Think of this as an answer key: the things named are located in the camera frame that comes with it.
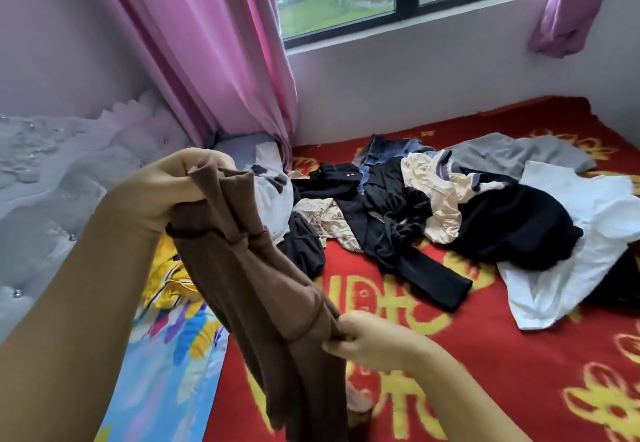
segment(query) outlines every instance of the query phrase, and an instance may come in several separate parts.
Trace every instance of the pile of clothes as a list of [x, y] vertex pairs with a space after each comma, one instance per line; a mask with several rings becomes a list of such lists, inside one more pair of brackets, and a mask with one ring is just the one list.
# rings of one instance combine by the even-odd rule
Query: pile of clothes
[[421, 253], [423, 238], [469, 260], [496, 263], [521, 329], [544, 329], [581, 301], [640, 308], [640, 199], [627, 176], [581, 178], [595, 167], [553, 136], [491, 133], [436, 151], [418, 139], [373, 135], [352, 163], [285, 174], [267, 134], [215, 136], [238, 170], [253, 171], [274, 244], [309, 278], [324, 247], [376, 260], [453, 312], [471, 282]]

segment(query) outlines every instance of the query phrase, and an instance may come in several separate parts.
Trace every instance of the purple curtain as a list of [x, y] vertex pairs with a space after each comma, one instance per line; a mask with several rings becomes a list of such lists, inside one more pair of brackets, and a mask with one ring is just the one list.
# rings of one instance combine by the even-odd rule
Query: purple curtain
[[552, 58], [581, 51], [601, 4], [602, 0], [549, 0], [530, 49]]
[[298, 99], [275, 0], [107, 1], [197, 145], [266, 131], [291, 163]]

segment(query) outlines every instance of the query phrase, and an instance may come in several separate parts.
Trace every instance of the white wall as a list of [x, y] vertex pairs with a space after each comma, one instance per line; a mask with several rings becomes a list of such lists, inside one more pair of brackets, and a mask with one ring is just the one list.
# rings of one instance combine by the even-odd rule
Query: white wall
[[605, 0], [585, 50], [562, 60], [526, 49], [547, 0], [502, 1], [293, 50], [296, 143], [397, 131], [558, 94], [588, 97], [601, 120], [640, 145], [640, 0]]
[[97, 0], [0, 0], [0, 114], [92, 116], [148, 84]]

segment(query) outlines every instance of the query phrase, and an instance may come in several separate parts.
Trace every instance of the red bedsheet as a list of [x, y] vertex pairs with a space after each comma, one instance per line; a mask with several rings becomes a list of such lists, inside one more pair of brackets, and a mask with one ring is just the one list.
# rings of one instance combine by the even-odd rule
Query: red bedsheet
[[[581, 98], [542, 98], [387, 137], [417, 137], [439, 149], [493, 131], [512, 137], [551, 133], [571, 141], [596, 159], [598, 172], [588, 174], [632, 175], [640, 194], [640, 151], [599, 122]], [[294, 166], [308, 172], [320, 162], [350, 162], [365, 142], [300, 147]], [[329, 241], [326, 267], [316, 282], [342, 311], [375, 312], [442, 344], [536, 442], [640, 442], [640, 320], [580, 306], [551, 329], [523, 333], [511, 317], [494, 265], [473, 265], [426, 242], [422, 249], [474, 281], [468, 300], [454, 315], [418, 301], [394, 276], [381, 276], [371, 260], [334, 241]], [[375, 401], [368, 440], [445, 439], [412, 379], [357, 366], [349, 366], [348, 372], [354, 385], [368, 390]], [[271, 433], [264, 396], [233, 341], [204, 440], [284, 440], [284, 434]]]

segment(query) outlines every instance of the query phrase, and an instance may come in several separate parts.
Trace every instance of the white shirt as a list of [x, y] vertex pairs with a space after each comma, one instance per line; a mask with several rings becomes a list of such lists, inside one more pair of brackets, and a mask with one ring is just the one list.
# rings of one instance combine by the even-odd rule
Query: white shirt
[[560, 202], [584, 235], [571, 258], [544, 272], [498, 263], [520, 329], [544, 329], [571, 312], [640, 239], [640, 199], [628, 176], [578, 177], [572, 169], [529, 161], [521, 184]]

